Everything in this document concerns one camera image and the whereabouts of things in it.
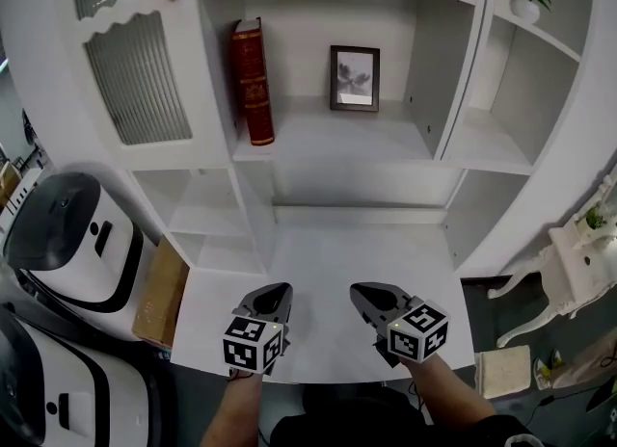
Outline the ribbed glass cabinet door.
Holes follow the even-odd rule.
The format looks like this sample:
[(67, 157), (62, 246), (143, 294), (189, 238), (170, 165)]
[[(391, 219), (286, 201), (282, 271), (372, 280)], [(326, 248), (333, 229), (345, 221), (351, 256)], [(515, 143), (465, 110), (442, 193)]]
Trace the ribbed glass cabinet door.
[(228, 164), (199, 0), (53, 0), (97, 137), (131, 171)]

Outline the white cushioned stool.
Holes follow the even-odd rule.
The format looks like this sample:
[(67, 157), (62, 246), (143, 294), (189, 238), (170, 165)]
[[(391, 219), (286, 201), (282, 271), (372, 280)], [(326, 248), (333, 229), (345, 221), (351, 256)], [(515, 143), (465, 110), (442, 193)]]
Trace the white cushioned stool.
[(527, 345), (475, 355), (475, 390), (491, 400), (526, 390), (531, 385), (530, 348)]

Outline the dark picture frame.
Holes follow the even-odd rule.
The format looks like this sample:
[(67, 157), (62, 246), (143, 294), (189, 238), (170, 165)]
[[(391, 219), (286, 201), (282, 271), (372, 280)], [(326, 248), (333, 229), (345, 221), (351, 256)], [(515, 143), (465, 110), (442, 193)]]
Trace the dark picture frame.
[(380, 50), (330, 47), (330, 109), (377, 113), (380, 108)]

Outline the white dressing table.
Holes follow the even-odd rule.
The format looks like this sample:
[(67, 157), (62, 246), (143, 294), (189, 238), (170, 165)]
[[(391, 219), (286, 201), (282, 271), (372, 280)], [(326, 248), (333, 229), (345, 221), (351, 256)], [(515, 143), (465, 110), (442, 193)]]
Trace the white dressing table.
[[(582, 244), (577, 220), (596, 202), (606, 225), (597, 230), (589, 243)], [(617, 286), (617, 170), (604, 177), (597, 191), (562, 226), (549, 230), (550, 244), (524, 263), (499, 289), (490, 289), (490, 300), (513, 290), (533, 273), (549, 303), (535, 318), (502, 334), (496, 341), (505, 347), (513, 338), (539, 329), (557, 316), (576, 317), (578, 311), (596, 302)]]

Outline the white shelf compartment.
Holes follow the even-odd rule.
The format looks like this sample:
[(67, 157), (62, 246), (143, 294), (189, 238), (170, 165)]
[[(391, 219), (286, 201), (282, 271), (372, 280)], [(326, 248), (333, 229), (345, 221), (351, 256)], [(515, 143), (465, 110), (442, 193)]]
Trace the white shelf compartment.
[[(201, 0), (208, 60), (237, 161), (432, 162), (456, 117), (477, 40), (476, 0)], [(275, 140), (232, 117), (229, 40), (261, 18)], [(377, 113), (330, 109), (330, 47), (380, 50)]]

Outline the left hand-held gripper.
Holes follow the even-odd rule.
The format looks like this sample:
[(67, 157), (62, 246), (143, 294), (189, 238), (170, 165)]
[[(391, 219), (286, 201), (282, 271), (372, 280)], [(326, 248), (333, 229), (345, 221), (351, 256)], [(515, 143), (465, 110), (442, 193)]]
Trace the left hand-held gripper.
[(243, 297), (223, 333), (223, 360), (231, 369), (270, 375), (290, 341), (293, 288), (288, 282), (258, 288)]

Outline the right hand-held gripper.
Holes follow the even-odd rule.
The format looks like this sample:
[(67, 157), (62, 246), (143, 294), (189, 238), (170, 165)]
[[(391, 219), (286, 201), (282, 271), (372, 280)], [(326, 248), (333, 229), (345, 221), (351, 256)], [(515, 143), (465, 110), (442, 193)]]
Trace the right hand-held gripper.
[(362, 319), (375, 328), (374, 346), (390, 367), (401, 358), (422, 363), (447, 341), (449, 315), (434, 302), (381, 282), (353, 283), (349, 294)]

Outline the person's left forearm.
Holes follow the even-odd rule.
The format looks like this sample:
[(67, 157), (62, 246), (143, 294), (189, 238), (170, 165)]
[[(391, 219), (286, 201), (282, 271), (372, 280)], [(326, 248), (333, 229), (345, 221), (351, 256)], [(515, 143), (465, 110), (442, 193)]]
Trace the person's left forearm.
[(257, 447), (263, 376), (232, 370), (200, 447)]

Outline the small plant in white box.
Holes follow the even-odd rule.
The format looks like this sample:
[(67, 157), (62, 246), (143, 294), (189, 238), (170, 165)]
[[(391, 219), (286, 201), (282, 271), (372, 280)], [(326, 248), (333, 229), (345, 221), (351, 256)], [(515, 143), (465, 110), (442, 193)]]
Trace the small plant in white box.
[(589, 243), (594, 233), (606, 225), (601, 204), (594, 203), (576, 222), (577, 234), (582, 244)]

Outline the person's black clothing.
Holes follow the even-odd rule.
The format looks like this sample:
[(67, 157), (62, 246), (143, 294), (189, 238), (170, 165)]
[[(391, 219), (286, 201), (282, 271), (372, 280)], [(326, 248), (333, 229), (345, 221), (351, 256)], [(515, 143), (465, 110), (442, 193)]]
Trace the person's black clothing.
[(377, 383), (309, 384), (303, 408), (277, 423), (270, 447), (547, 447), (510, 415), (461, 430), (430, 425), (405, 394)]

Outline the white desk with hutch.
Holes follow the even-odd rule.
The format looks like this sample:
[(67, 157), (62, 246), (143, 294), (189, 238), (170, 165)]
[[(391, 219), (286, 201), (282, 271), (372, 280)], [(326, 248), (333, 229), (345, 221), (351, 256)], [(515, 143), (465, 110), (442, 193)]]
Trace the white desk with hutch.
[(442, 354), (473, 362), (464, 276), (526, 259), (617, 150), (617, 0), (552, 0), (535, 24), (476, 0), (477, 40), (456, 117), (432, 162), (237, 161), (131, 171), (95, 134), (68, 68), (53, 0), (0, 0), (16, 91), (60, 170), (87, 171), (189, 265), (172, 360), (223, 373), (221, 335), (247, 292), (289, 282), (291, 348), (279, 382), (398, 377), (371, 348), (351, 284), (383, 281), (451, 318)]

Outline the person's right forearm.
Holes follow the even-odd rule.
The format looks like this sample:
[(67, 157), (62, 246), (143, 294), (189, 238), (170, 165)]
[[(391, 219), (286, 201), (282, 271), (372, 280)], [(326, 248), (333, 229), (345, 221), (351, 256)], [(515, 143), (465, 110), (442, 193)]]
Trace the person's right forearm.
[(421, 363), (402, 363), (410, 371), (435, 424), (462, 430), (496, 415), (494, 407), (464, 383), (439, 355)]

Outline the brown cardboard box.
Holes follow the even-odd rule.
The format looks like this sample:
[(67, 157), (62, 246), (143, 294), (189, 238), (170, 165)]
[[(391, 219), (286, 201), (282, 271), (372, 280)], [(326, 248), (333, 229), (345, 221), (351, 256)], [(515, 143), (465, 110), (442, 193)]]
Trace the brown cardboard box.
[(133, 334), (161, 349), (173, 348), (178, 313), (190, 268), (162, 237), (148, 269), (145, 291), (134, 318)]

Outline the thick red book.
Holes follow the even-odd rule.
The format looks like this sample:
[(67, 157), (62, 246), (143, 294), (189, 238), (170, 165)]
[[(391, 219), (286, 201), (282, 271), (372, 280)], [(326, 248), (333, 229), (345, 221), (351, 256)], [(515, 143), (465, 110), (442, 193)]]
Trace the thick red book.
[(253, 146), (275, 140), (261, 18), (239, 20), (229, 40), (229, 56), (238, 116)]

